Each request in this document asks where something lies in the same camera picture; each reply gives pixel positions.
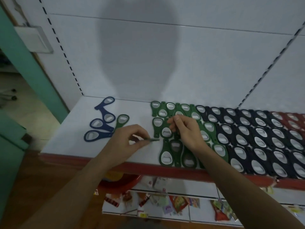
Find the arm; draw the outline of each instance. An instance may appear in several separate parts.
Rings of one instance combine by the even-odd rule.
[[[172,131],[179,129],[183,143],[204,164],[245,228],[305,228],[276,200],[211,150],[204,142],[196,120],[176,115],[168,123]]]
[[[139,141],[133,135],[150,138],[147,131],[139,125],[117,129],[103,150],[21,228],[73,228],[86,210],[105,173],[126,161],[138,149],[149,144],[149,141]]]

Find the right hand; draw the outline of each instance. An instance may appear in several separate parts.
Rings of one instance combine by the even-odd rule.
[[[179,130],[183,144],[193,153],[203,152],[207,144],[201,136],[198,123],[195,119],[184,115],[175,115],[167,121],[170,124],[170,130],[176,132]]]

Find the forearm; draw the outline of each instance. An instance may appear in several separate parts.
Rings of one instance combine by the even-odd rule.
[[[103,160],[105,161],[101,154],[92,159],[21,228],[73,228],[107,172],[107,166]]]
[[[226,163],[208,146],[197,154],[245,228],[302,228],[276,200]]]

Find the green door frame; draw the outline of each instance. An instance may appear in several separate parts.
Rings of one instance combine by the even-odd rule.
[[[62,123],[69,113],[68,109],[63,104],[40,65],[16,33],[12,22],[1,6],[0,22],[1,50],[59,123]]]

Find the red bowl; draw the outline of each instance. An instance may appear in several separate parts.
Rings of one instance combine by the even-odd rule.
[[[141,178],[141,175],[123,174],[122,178],[115,182],[101,181],[97,189],[108,194],[121,194],[138,184]]]

